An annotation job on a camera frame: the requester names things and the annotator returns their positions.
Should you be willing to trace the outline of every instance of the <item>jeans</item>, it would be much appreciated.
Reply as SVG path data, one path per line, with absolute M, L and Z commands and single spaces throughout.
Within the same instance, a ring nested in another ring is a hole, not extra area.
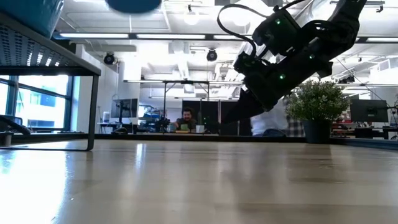
M 282 131 L 275 129 L 267 129 L 263 134 L 256 134 L 255 137 L 285 137 L 286 135 Z

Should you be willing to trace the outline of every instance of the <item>green plant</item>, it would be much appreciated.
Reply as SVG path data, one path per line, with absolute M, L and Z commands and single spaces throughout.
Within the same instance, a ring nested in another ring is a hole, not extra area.
M 350 105 L 342 89 L 332 82 L 308 81 L 289 97 L 287 114 L 301 120 L 337 119 Z

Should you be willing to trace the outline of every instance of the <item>window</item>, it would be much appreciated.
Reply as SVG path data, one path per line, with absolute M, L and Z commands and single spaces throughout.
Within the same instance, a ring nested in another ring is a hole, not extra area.
M 19 83 L 52 91 L 61 95 L 66 95 L 68 89 L 68 79 L 69 77 L 67 75 L 57 75 L 53 77 L 32 75 L 19 77 Z
M 65 99 L 20 88 L 15 116 L 29 128 L 63 128 Z
M 0 114 L 21 118 L 33 129 L 69 130 L 72 80 L 66 75 L 0 75 Z
M 6 114 L 8 86 L 0 83 L 0 114 Z
M 41 127 L 41 128 L 53 128 L 55 126 L 54 121 L 39 121 L 39 120 L 27 120 L 29 127 Z

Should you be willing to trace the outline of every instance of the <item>black robotic arm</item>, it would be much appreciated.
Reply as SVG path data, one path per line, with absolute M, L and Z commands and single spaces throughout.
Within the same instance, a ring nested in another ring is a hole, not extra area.
M 249 118 L 273 109 L 279 99 L 314 73 L 321 77 L 331 75 L 333 62 L 330 60 L 352 48 L 356 41 L 358 17 L 366 1 L 340 0 L 327 21 L 310 21 L 303 27 L 296 23 L 286 8 L 275 7 L 275 13 L 252 35 L 257 45 L 266 45 L 264 52 L 260 57 L 256 56 L 255 49 L 251 54 L 243 52 L 234 64 L 234 69 L 245 76 L 246 88 L 241 90 L 238 104 L 223 122 Z M 263 60 L 261 57 L 268 50 L 284 59 L 279 63 Z

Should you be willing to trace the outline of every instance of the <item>cable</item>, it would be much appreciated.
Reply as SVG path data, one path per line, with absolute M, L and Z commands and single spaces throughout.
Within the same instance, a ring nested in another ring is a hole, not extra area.
M 292 1 L 291 3 L 288 3 L 286 6 L 282 7 L 282 9 L 287 9 L 290 6 L 294 6 L 295 4 L 298 4 L 300 2 L 304 2 L 306 0 L 296 0 L 296 1 Z
M 263 56 L 265 56 L 265 54 L 268 53 L 268 47 L 265 47 L 265 49 L 257 56 L 259 59 L 263 58 Z
M 248 11 L 250 11 L 250 12 L 253 12 L 253 13 L 255 13 L 255 14 L 261 16 L 261 17 L 264 17 L 264 18 L 268 18 L 269 16 L 263 15 L 263 14 L 261 14 L 260 12 L 257 12 L 257 11 L 254 10 L 254 9 L 251 9 L 251 8 L 249 8 L 249 7 L 247 7 L 247 6 L 243 6 L 243 5 L 240 5 L 240 4 L 229 4 L 229 5 L 226 5 L 226 6 L 224 6 L 224 7 L 222 7 L 222 8 L 220 9 L 220 11 L 219 11 L 219 13 L 218 13 L 218 15 L 217 15 L 217 24 L 218 24 L 218 26 L 219 26 L 224 32 L 226 32 L 226 33 L 229 34 L 229 35 L 233 35 L 233 36 L 235 36 L 235 37 L 237 37 L 237 38 L 240 38 L 240 39 L 243 39 L 243 40 L 249 42 L 249 44 L 250 44 L 251 47 L 253 48 L 252 52 L 250 53 L 250 56 L 254 58 L 254 57 L 256 56 L 256 45 L 255 45 L 254 41 L 251 40 L 251 39 L 248 38 L 248 37 L 245 37 L 245 36 L 241 35 L 241 34 L 237 34 L 237 33 L 233 32 L 233 31 L 230 31 L 230 30 L 227 29 L 227 28 L 221 23 L 221 21 L 220 21 L 220 14 L 221 14 L 221 12 L 224 11 L 225 9 L 228 9 L 228 8 L 231 8 L 231 7 L 236 7 L 236 8 L 240 8 L 240 9 L 245 9 L 245 10 L 248 10 Z
M 365 85 L 365 83 L 363 83 L 363 82 L 361 82 L 361 80 L 359 80 L 355 75 L 354 75 L 354 73 L 353 72 L 351 72 L 338 58 L 336 58 L 336 60 L 347 70 L 347 72 L 349 72 L 357 81 L 359 81 L 360 82 L 360 84 L 362 84 L 363 86 L 365 86 L 371 93 L 373 93 L 377 98 L 379 98 L 380 100 L 383 100 L 379 95 L 377 95 L 375 92 L 373 92 L 369 87 L 367 87 L 366 85 Z M 396 119 L 396 117 L 394 116 L 394 114 L 392 115 L 392 117 L 394 118 L 394 121 L 396 122 L 396 125 L 398 124 L 397 123 L 397 119 Z

